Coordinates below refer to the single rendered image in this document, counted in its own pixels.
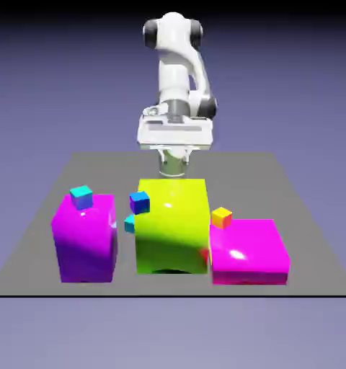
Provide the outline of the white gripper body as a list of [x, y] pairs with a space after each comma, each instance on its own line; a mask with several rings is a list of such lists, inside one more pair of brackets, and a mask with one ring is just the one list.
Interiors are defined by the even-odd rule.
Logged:
[[209, 149], [213, 143], [213, 121], [183, 117], [170, 123], [166, 115], [140, 116], [137, 141], [141, 149], [189, 147]]

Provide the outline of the small blue cube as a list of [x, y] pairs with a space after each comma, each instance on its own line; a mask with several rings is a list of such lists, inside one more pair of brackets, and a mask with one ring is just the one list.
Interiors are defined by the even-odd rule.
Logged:
[[130, 193], [130, 209], [134, 215], [150, 211], [150, 197], [145, 191]]

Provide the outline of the small orange cube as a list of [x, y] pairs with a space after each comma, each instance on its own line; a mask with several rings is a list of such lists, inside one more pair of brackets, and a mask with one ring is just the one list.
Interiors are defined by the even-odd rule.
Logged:
[[231, 225], [232, 212], [226, 208], [219, 207], [211, 213], [211, 224], [216, 228], [224, 229]]

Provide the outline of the large yellow-green box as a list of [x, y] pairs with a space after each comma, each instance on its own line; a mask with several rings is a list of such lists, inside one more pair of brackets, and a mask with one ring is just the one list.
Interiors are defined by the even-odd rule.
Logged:
[[204, 179], [141, 179], [150, 210], [135, 216], [138, 274], [208, 270], [210, 207]]

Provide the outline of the large flat magenta box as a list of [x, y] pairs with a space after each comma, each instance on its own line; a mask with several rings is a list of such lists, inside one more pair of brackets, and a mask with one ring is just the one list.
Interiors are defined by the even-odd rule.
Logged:
[[284, 285], [290, 257], [272, 219], [233, 219], [210, 226], [210, 270], [215, 285]]

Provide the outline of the large tall magenta box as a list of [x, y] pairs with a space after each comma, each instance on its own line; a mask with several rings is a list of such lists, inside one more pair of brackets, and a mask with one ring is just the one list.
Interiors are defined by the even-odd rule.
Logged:
[[51, 221], [63, 283], [110, 283], [117, 259], [115, 199], [96, 194], [93, 206], [77, 210], [65, 195]]

